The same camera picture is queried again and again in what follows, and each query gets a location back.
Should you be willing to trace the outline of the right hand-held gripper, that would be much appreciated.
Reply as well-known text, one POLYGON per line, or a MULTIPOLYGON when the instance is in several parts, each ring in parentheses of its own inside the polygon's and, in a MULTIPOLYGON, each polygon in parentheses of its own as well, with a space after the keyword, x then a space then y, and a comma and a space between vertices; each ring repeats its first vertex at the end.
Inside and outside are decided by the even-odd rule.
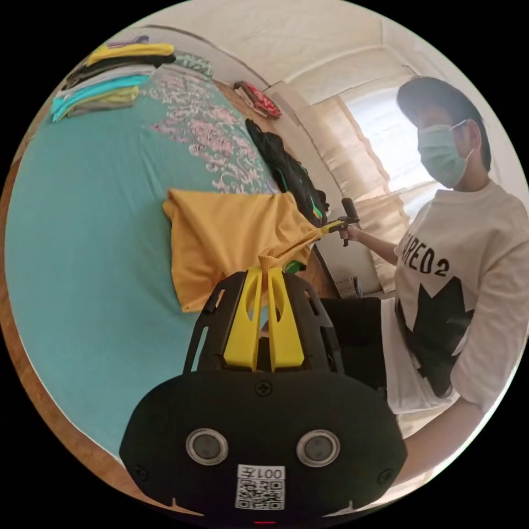
POLYGON ((350 241, 360 242, 359 217, 340 217, 338 220, 323 226, 320 233, 327 235, 338 231, 344 247, 347 247, 350 241))

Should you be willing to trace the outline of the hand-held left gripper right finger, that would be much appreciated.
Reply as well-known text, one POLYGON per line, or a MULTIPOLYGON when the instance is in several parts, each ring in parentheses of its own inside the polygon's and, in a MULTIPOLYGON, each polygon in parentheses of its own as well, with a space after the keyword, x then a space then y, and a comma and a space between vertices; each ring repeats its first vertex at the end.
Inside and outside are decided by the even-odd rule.
POLYGON ((267 274, 268 334, 272 371, 302 367, 304 352, 281 268, 267 274))

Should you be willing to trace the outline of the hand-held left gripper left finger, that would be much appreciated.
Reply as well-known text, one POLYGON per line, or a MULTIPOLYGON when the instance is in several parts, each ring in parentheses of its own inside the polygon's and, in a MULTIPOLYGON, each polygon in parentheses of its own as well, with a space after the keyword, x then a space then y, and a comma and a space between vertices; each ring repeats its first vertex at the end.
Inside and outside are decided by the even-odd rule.
POLYGON ((262 270, 250 268, 242 285, 223 353, 223 359, 229 368, 257 369, 262 283, 262 270))

